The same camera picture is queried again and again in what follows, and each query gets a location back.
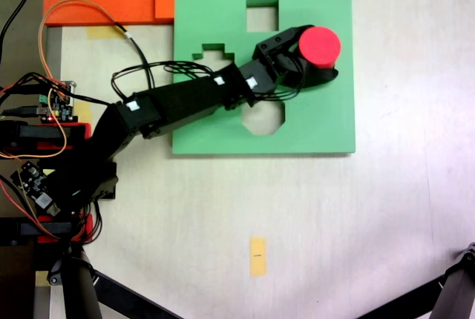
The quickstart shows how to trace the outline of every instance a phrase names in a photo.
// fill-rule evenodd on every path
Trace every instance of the circuit board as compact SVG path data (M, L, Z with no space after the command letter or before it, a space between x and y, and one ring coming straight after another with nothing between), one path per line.
M21 180L18 172L11 175L13 184L21 188L23 186L24 192L29 198L44 211L46 211L52 217L56 216L61 209L53 202L48 195L48 190L43 186L46 179L45 173L31 162L26 162L22 166L22 172L20 173Z
M65 87L71 92L74 93L74 87L76 87L75 82L65 82ZM51 109L53 110L54 116L58 119L59 122L77 122L78 117L73 114L73 98L53 91L51 93ZM39 103L41 105L41 122L43 124L55 123L53 116L51 115L50 109L48 107L48 96L40 95Z

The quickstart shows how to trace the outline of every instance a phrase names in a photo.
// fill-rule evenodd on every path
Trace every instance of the white table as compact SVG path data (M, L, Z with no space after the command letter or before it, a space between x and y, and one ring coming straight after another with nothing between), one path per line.
M475 0L353 0L357 152L174 157L169 137L137 137L91 262L187 319L355 318L443 273L475 240L474 21ZM131 32L150 61L172 57L172 27ZM79 93L116 101L111 74L137 63L121 39L63 29L61 77ZM61 302L54 288L51 318Z

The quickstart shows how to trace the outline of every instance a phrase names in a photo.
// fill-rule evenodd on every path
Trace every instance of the metal leg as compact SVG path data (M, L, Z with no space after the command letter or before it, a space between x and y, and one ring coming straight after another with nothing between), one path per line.
M96 271L94 280L99 302L127 318L183 319L101 272Z
M430 319L468 319L474 300L474 278L462 267L448 276Z
M442 291L442 275L389 303L374 309L359 319L416 319L432 310Z
M81 260L65 260L61 267L67 319L102 319L90 268Z

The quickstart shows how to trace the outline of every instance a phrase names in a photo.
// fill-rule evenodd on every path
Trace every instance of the yellow tape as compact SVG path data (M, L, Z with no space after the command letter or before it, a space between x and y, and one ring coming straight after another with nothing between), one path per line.
M88 102L82 100L74 101L74 115L79 118L79 122L92 123L92 111Z
M267 272L266 239L251 237L249 250L251 256L251 277L264 276Z
M124 33L117 26L87 26L88 39L124 39Z
M36 271L36 286L37 287L49 287L50 283L47 279L48 271Z

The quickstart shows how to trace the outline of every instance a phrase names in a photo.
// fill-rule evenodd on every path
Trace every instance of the red cylinder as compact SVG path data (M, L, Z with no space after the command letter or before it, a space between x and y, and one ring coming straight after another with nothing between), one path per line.
M321 69L334 68L340 56L339 37L326 27L310 27L302 33L298 42L302 56Z

